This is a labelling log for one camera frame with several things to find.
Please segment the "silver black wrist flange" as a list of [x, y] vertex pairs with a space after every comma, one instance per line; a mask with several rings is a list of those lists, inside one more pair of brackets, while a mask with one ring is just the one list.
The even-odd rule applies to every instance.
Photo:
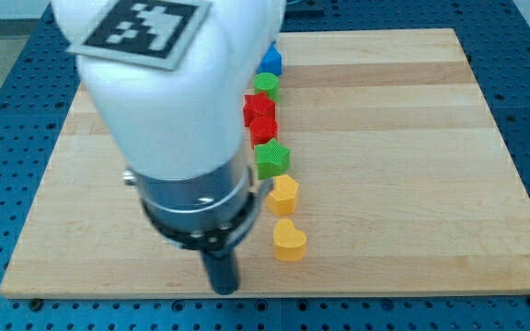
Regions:
[[225, 251], [252, 229], [273, 189], [271, 178], [253, 192], [253, 173], [237, 153], [214, 171], [180, 180], [159, 180], [126, 168], [123, 181], [137, 189], [146, 217], [173, 245]]

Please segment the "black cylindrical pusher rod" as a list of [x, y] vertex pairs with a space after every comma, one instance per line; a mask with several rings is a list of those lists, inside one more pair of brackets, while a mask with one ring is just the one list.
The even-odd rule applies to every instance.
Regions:
[[226, 251], [223, 254], [201, 251], [201, 257], [215, 293], [229, 295], [238, 289], [239, 276], [234, 250]]

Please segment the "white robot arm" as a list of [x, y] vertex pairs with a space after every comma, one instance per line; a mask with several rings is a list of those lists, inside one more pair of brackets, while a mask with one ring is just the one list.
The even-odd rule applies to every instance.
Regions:
[[253, 183], [243, 94], [276, 40], [283, 1], [52, 0], [77, 71], [144, 211], [197, 250], [213, 289], [238, 288], [235, 247], [272, 191]]

